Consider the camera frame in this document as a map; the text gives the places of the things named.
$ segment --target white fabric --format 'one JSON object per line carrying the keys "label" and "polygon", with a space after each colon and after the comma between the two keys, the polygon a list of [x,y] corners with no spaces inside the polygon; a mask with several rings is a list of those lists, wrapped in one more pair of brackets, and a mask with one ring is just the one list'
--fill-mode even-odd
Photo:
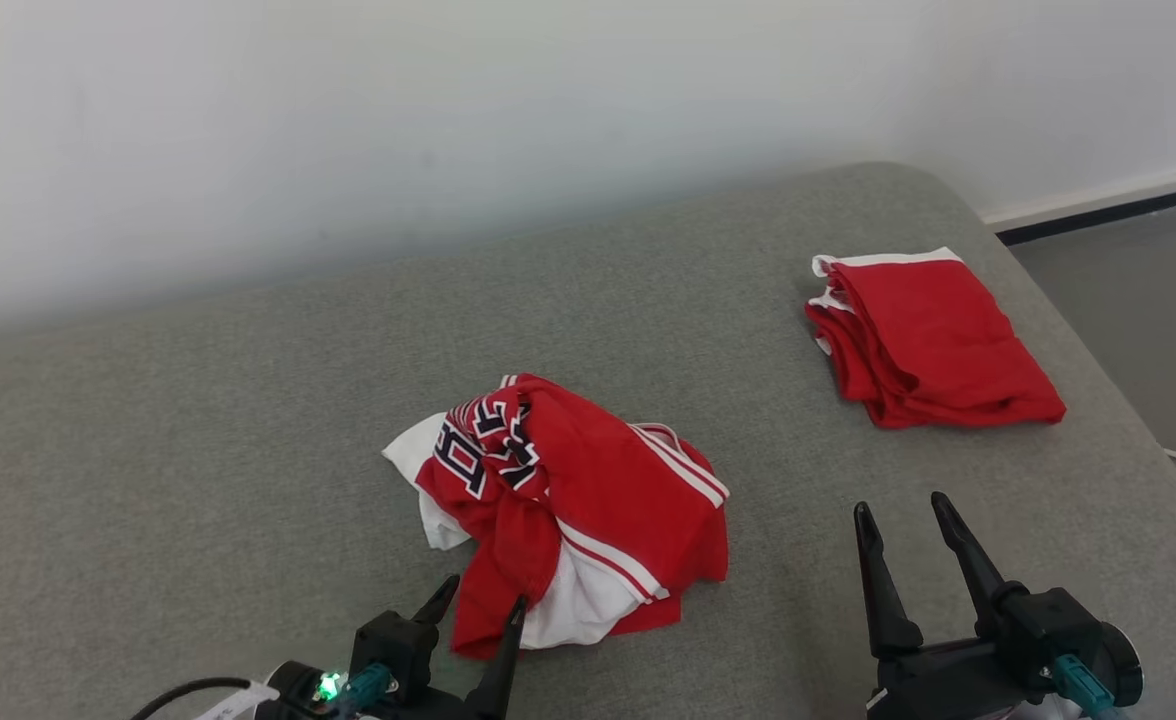
{"label": "white fabric", "polygon": [[876,255],[853,255],[850,258],[816,255],[815,259],[811,260],[811,272],[815,273],[816,278],[827,278],[827,274],[829,274],[829,266],[831,264],[850,265],[853,268],[858,268],[858,266],[863,265],[929,264],[934,260],[957,260],[958,264],[962,261],[955,252],[947,249],[946,247],[931,249],[930,252],[914,252],[914,254],[903,254],[903,252],[880,252]]}
{"label": "white fabric", "polygon": [[806,301],[807,305],[817,305],[820,307],[829,307],[831,311],[844,311],[846,313],[854,314],[854,306],[846,301],[846,293],[838,293],[834,291],[831,286],[824,288],[824,295],[813,296]]}
{"label": "white fabric", "polygon": [[640,601],[606,565],[570,552],[561,544],[557,571],[543,600],[524,614],[521,647],[539,651],[560,644],[595,644]]}
{"label": "white fabric", "polygon": [[[449,551],[469,539],[457,521],[415,485],[419,469],[437,445],[437,433],[441,432],[443,421],[445,413],[426,418],[383,448],[383,456],[392,460],[401,478],[419,493],[419,514],[423,519],[425,535],[428,536],[428,545],[437,551]],[[679,438],[671,428],[661,424],[640,424],[633,425],[633,428],[647,447],[691,487],[703,493],[713,505],[721,506],[729,491],[681,451]],[[636,611],[642,602],[669,596],[669,591],[661,587],[659,580],[628,553],[586,536],[560,520],[557,525],[562,541],[556,573],[542,600],[524,615],[521,647],[526,651],[556,647],[560,644],[595,644],[610,634],[615,624]],[[614,564],[615,568],[601,561],[601,556]]]}
{"label": "white fabric", "polygon": [[436,551],[449,551],[469,539],[465,528],[459,527],[459,521],[441,509],[437,501],[423,492],[423,488],[415,485],[419,468],[423,468],[425,461],[432,456],[433,448],[437,446],[437,434],[441,433],[441,424],[445,421],[445,413],[426,418],[393,439],[388,447],[383,447],[383,456],[396,465],[401,478],[405,478],[406,482],[419,493],[419,515],[423,519],[425,536],[428,536],[428,547]]}

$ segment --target folded clothing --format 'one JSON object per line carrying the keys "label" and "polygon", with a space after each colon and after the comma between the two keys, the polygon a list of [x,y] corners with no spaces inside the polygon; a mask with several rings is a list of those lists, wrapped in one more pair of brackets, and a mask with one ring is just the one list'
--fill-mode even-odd
{"label": "folded clothing", "polygon": [[452,648],[490,656],[527,596],[521,647],[594,644],[681,619],[694,580],[726,579],[711,466],[666,425],[624,424],[533,374],[433,415],[383,451],[419,491],[428,545],[477,539]]}
{"label": "folded clothing", "polygon": [[996,300],[953,251],[816,255],[807,302],[841,396],[881,428],[1057,424],[1065,407]]}

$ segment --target green led light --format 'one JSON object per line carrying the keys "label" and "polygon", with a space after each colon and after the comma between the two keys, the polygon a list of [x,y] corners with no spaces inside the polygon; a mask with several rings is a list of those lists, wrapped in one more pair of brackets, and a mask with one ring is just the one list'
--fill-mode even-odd
{"label": "green led light", "polygon": [[340,696],[340,684],[343,681],[345,676],[338,673],[323,673],[322,682],[318,684],[318,695],[326,702],[335,700]]}

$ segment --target jersey lettering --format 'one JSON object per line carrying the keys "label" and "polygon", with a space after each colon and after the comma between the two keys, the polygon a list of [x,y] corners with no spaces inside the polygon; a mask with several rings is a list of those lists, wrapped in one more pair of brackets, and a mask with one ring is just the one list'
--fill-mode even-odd
{"label": "jersey lettering", "polygon": [[436,455],[448,471],[456,478],[465,480],[468,495],[482,498],[486,489],[486,465],[482,462],[483,452],[473,441],[450,424],[441,425],[441,433],[437,433],[437,446],[433,448]]}
{"label": "jersey lettering", "polygon": [[539,462],[539,452],[534,448],[534,442],[530,442],[530,438],[524,434],[524,416],[529,414],[529,402],[521,404],[520,411],[509,424],[509,436],[505,438],[506,455],[512,456],[516,466],[501,469],[500,475],[513,489],[534,478]]}
{"label": "jersey lettering", "polygon": [[473,429],[479,438],[488,436],[505,428],[505,411],[507,402],[502,400],[483,400],[473,411]]}

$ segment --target gray couch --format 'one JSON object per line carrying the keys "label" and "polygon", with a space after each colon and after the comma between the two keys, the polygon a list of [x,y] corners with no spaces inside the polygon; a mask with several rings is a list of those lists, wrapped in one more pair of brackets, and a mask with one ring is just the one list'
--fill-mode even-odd
{"label": "gray couch", "polygon": [[[884,432],[836,396],[799,318],[809,258],[941,245],[1063,424]],[[510,716],[862,716],[851,507],[871,502],[934,642],[973,624],[928,505],[943,489],[1008,576],[1127,629],[1132,715],[1176,719],[1176,469],[971,211],[889,164],[0,342],[0,716],[128,716],[200,675],[345,664],[356,626],[414,611],[472,552],[425,546],[379,451],[521,371],[703,451],[733,493],[731,565],[680,625],[527,653]],[[434,666],[448,691],[479,675],[446,647]]]}

